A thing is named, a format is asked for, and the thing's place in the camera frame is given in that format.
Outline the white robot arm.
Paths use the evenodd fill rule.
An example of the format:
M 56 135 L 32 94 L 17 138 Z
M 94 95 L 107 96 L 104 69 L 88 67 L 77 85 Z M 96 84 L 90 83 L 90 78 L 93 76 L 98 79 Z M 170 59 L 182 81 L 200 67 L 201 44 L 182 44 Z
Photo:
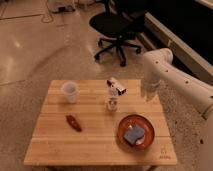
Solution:
M 169 48 L 145 52 L 142 55 L 144 88 L 156 90 L 164 80 L 192 103 L 205 119 L 201 133 L 204 143 L 198 152 L 195 171 L 213 171 L 213 86 L 177 69 L 172 61 Z

